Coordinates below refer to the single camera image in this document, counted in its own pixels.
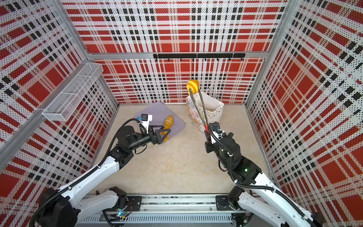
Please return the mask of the croissant shaped bread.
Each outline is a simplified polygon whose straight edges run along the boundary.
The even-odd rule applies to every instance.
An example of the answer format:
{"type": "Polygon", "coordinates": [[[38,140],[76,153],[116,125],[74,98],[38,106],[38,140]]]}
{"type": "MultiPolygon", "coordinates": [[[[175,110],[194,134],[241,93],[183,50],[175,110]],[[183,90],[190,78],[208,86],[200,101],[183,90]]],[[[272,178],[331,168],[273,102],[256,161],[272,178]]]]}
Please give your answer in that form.
{"type": "Polygon", "coordinates": [[[163,126],[165,129],[170,129],[173,126],[173,124],[174,124],[174,117],[170,115],[167,118],[165,118],[163,126]]]}

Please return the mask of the grey lilac tray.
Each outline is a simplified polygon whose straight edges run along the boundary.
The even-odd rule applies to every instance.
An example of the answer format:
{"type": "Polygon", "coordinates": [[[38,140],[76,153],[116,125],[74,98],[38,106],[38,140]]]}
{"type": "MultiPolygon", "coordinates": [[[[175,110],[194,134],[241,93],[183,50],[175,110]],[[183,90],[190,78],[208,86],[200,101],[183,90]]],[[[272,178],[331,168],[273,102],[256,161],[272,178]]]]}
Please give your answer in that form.
{"type": "Polygon", "coordinates": [[[171,111],[166,105],[157,102],[146,109],[136,113],[135,118],[141,120],[142,114],[151,115],[151,121],[149,125],[163,126],[165,129],[170,129],[170,133],[167,135],[166,140],[171,139],[178,132],[185,128],[185,122],[179,118],[173,111],[171,111]]]}

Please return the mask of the cartoon animal paper bag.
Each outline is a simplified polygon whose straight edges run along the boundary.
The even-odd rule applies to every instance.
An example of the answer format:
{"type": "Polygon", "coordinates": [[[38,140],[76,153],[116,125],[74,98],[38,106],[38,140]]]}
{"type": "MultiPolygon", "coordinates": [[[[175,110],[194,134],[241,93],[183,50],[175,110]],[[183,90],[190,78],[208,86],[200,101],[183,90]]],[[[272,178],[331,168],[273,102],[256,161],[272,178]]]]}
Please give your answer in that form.
{"type": "Polygon", "coordinates": [[[206,130],[203,121],[206,120],[205,123],[220,122],[225,107],[223,102],[208,94],[211,88],[212,86],[207,89],[207,93],[201,92],[203,100],[201,100],[199,93],[194,94],[195,103],[190,95],[186,97],[188,120],[200,132],[206,130]]]}

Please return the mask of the round striped bun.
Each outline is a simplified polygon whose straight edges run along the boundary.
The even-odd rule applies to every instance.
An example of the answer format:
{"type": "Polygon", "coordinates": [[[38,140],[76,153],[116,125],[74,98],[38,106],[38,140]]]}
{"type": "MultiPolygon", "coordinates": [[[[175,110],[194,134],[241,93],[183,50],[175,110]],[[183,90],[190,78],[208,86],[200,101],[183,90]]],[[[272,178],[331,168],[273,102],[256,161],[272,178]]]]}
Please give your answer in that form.
{"type": "Polygon", "coordinates": [[[199,93],[200,82],[196,79],[189,80],[187,82],[186,88],[189,95],[194,95],[199,93]]]}

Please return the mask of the ring doughnut bread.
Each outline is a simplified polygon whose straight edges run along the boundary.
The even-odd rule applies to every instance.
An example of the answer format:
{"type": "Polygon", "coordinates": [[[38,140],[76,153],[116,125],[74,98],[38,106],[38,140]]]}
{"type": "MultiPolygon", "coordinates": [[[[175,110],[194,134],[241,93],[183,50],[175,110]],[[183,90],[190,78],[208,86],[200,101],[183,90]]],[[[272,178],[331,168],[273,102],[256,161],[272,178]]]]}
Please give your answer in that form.
{"type": "Polygon", "coordinates": [[[163,139],[163,143],[168,141],[169,134],[170,134],[170,132],[168,132],[168,131],[163,131],[163,132],[160,133],[160,135],[161,135],[161,137],[163,139]]]}

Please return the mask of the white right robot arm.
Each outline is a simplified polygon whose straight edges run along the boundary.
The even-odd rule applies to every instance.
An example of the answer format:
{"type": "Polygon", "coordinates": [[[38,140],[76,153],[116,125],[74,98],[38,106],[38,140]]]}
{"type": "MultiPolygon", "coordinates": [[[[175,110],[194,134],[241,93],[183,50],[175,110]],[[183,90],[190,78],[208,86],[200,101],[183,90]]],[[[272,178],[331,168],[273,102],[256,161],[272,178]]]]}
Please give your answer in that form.
{"type": "Polygon", "coordinates": [[[205,149],[215,153],[234,183],[228,199],[232,209],[243,209],[274,227],[321,227],[326,222],[318,212],[310,212],[280,190],[262,169],[244,157],[233,134],[226,134],[218,122],[205,126],[205,149]]]}

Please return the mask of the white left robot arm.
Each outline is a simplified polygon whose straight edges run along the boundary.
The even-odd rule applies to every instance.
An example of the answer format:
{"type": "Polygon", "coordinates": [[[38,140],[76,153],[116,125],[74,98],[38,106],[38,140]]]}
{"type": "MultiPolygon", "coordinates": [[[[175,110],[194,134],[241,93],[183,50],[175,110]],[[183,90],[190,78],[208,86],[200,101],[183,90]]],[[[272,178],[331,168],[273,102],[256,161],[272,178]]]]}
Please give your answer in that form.
{"type": "Polygon", "coordinates": [[[84,196],[122,169],[133,158],[136,149],[148,143],[162,144],[171,132],[161,125],[156,126],[156,130],[153,128],[149,126],[146,134],[142,134],[135,132],[132,126],[120,127],[95,167],[57,190],[50,188],[42,193],[29,226],[73,227],[90,215],[114,207],[123,197],[123,191],[117,187],[93,198],[84,199],[84,196]]]}

